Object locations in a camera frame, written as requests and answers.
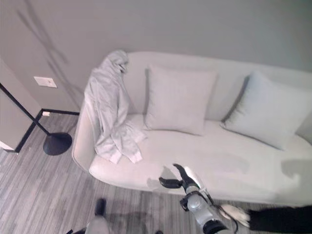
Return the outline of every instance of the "floor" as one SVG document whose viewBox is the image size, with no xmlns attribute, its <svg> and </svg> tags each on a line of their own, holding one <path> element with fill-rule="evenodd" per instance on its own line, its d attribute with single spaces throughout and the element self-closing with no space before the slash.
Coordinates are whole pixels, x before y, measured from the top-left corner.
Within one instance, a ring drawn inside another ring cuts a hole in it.
<svg viewBox="0 0 312 234">
<path fill-rule="evenodd" d="M 74 136 L 77 120 L 77 116 L 51 114 L 40 122 L 50 132 L 65 131 Z M 115 234 L 153 234 L 157 230 L 164 234 L 202 233 L 192 215 L 180 208 L 180 196 L 100 182 L 74 163 L 71 149 L 59 156 L 46 155 L 44 139 L 45 134 L 36 127 L 19 154 L 0 149 L 0 234 L 77 231 L 94 217 L 99 197 L 107 199 L 107 220 Z M 265 207 L 229 203 L 245 209 Z M 239 226 L 238 233 L 261 232 Z"/>
</svg>

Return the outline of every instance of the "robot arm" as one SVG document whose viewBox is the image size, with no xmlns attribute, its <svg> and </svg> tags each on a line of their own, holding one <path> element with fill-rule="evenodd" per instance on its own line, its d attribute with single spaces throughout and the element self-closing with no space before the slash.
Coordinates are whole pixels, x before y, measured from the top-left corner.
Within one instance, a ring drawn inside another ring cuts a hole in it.
<svg viewBox="0 0 312 234">
<path fill-rule="evenodd" d="M 207 190 L 205 188 L 201 189 L 202 184 L 198 184 L 200 180 L 196 178 L 196 183 L 194 179 L 188 176 L 182 166 L 178 164 L 174 164 L 174 166 L 179 170 L 182 180 L 160 177 L 160 184 L 170 189 L 184 188 L 186 195 L 180 201 L 180 204 L 185 211 L 193 213 L 204 234 L 215 234 L 221 230 L 227 230 L 228 228 L 220 221 L 219 215 L 213 206 L 213 200 Z"/>
</svg>

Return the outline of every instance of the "gray wall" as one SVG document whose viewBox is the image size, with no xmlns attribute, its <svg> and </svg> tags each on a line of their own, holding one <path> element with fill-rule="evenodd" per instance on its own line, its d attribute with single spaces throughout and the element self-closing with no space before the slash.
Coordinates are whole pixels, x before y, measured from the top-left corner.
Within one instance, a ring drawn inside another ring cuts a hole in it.
<svg viewBox="0 0 312 234">
<path fill-rule="evenodd" d="M 41 107 L 16 79 L 14 73 L 0 57 L 1 84 L 31 113 L 36 116 Z M 15 149 L 32 121 L 0 91 L 0 141 Z"/>
<path fill-rule="evenodd" d="M 91 69 L 117 48 L 312 71 L 308 0 L 1 0 L 0 10 L 2 57 L 43 108 L 78 111 Z"/>
</svg>

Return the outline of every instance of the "light switch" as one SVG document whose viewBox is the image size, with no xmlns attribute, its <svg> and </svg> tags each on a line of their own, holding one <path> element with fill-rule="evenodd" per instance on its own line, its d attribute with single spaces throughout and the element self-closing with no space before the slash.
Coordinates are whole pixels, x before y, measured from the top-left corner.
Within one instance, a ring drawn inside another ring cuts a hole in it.
<svg viewBox="0 0 312 234">
<path fill-rule="evenodd" d="M 57 85 L 55 84 L 52 78 L 47 78 L 47 77 L 34 77 L 34 78 L 39 86 L 57 88 Z"/>
</svg>

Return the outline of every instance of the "baseboard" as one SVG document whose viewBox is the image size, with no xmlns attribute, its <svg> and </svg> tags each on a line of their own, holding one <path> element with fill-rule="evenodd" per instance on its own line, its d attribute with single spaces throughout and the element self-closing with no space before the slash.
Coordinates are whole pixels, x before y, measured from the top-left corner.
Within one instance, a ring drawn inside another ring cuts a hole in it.
<svg viewBox="0 0 312 234">
<path fill-rule="evenodd" d="M 72 111 L 60 111 L 60 110 L 52 110 L 52 109 L 42 109 L 42 111 L 48 111 L 52 113 L 59 113 L 59 114 L 66 114 L 66 115 L 73 115 L 78 116 L 79 112 L 72 112 Z"/>
<path fill-rule="evenodd" d="M 42 112 L 44 111 L 48 111 L 51 113 L 59 113 L 59 114 L 67 114 L 67 115 L 74 115 L 74 116 L 78 116 L 79 112 L 71 112 L 71 111 L 60 111 L 60 110 L 52 110 L 52 109 L 41 109 L 39 111 L 39 113 L 36 116 L 36 120 L 39 121 L 42 117 Z M 29 138 L 30 134 L 32 133 L 33 129 L 35 128 L 36 124 L 34 122 L 32 122 L 32 124 L 29 126 L 29 128 L 27 129 L 26 133 L 24 134 L 23 138 L 21 139 L 21 141 L 19 142 L 19 144 L 17 145 L 17 147 L 15 148 L 15 150 L 6 150 L 4 149 L 6 152 L 9 153 L 19 153 L 20 150 L 22 149 L 22 147 L 24 146 L 26 140 Z"/>
</svg>

